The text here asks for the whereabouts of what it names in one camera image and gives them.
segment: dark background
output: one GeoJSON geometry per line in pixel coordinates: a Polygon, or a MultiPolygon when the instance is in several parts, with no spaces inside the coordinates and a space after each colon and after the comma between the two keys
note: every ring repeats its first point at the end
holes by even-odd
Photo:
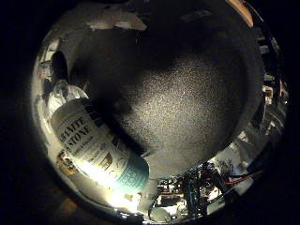
{"type": "MultiPolygon", "coordinates": [[[[85,209],[57,219],[68,192],[46,172],[29,111],[29,78],[40,41],[74,1],[0,3],[0,224],[104,224],[85,209]]],[[[291,94],[283,140],[271,169],[245,197],[210,219],[211,224],[299,224],[300,213],[300,1],[250,1],[269,24],[285,59],[291,94]]]]}

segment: red wire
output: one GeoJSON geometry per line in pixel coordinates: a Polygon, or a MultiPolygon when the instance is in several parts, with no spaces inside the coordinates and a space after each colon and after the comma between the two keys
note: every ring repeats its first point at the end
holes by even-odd
{"type": "Polygon", "coordinates": [[[245,180],[249,179],[250,177],[255,176],[256,174],[262,173],[262,172],[263,172],[263,170],[255,172],[254,174],[247,175],[247,176],[242,177],[242,178],[240,178],[238,180],[233,180],[233,181],[225,182],[225,184],[226,185],[236,185],[236,184],[238,184],[238,183],[240,183],[242,181],[245,181],[245,180]]]}

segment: white bottle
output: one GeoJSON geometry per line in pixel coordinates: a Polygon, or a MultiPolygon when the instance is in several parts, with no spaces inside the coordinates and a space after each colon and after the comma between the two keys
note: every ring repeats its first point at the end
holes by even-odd
{"type": "Polygon", "coordinates": [[[127,194],[144,189],[148,164],[112,135],[82,89],[58,81],[50,93],[48,110],[56,137],[80,172],[127,194]]]}

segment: gray speckled surface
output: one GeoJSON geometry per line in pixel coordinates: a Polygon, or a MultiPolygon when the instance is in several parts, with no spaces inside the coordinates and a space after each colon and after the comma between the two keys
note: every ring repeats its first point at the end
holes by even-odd
{"type": "Polygon", "coordinates": [[[98,110],[158,177],[232,141],[256,111],[263,66],[254,36],[225,2],[150,1],[142,10],[151,12],[146,32],[88,31],[73,61],[98,110]],[[180,20],[202,9],[212,16],[180,20]]]}

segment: fisheye view circle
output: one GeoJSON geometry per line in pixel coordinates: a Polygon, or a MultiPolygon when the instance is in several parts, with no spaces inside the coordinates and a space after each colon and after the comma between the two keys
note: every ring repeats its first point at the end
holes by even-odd
{"type": "Polygon", "coordinates": [[[80,1],[42,41],[30,101],[72,196],[121,221],[184,224],[263,179],[289,92],[248,2],[80,1]]]}

